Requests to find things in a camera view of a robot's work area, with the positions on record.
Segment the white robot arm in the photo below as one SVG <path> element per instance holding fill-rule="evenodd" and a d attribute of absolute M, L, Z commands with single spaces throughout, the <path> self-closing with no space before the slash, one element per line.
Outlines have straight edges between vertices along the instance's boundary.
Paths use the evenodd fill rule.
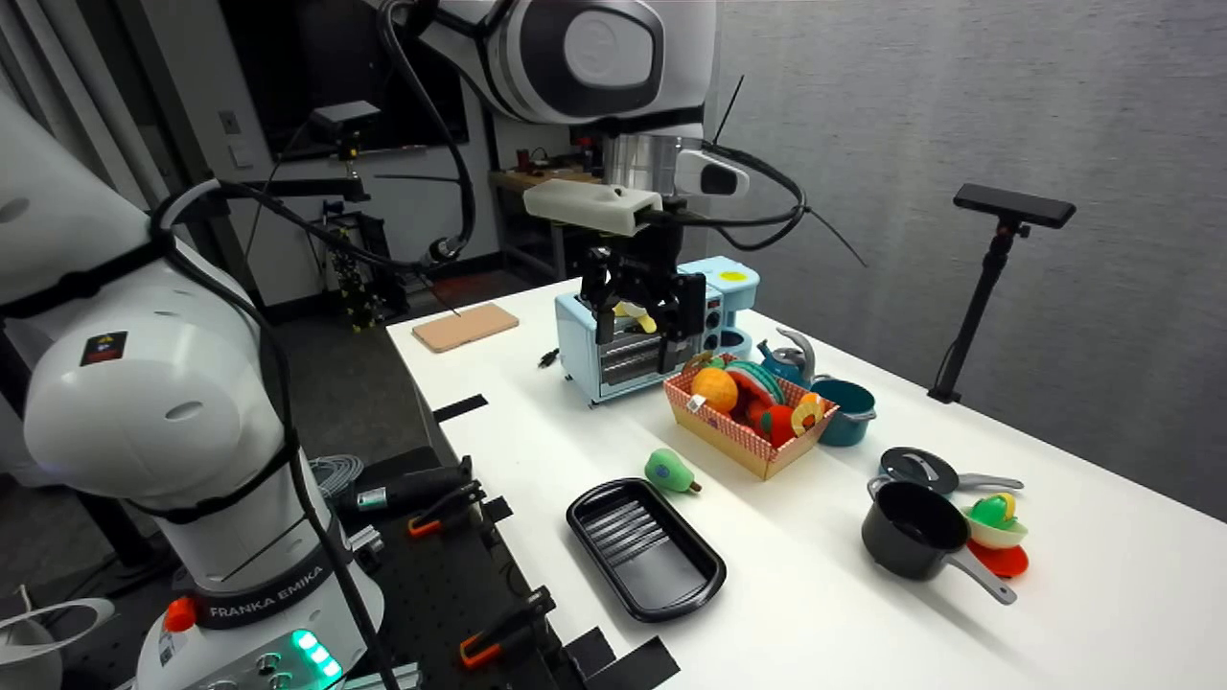
<path fill-rule="evenodd" d="M 367 0 L 389 52 L 427 43 L 491 107 L 542 128 L 697 137 L 719 0 Z M 389 600 L 347 549 L 255 296 L 179 222 L 276 201 L 201 182 L 140 208 L 23 103 L 0 99 L 0 303 L 35 347 L 35 464 L 150 515 L 189 605 L 140 648 L 135 690 L 333 690 L 380 656 Z"/>

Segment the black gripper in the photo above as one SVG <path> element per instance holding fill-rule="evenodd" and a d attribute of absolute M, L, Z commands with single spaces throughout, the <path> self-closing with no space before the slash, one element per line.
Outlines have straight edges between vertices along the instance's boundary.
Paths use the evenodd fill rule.
<path fill-rule="evenodd" d="M 680 268 L 680 251 L 680 216 L 651 210 L 634 238 L 611 238 L 586 252 L 581 301 L 593 316 L 600 342 L 613 337 L 616 303 L 643 307 L 666 342 L 701 330 L 706 282 Z"/>

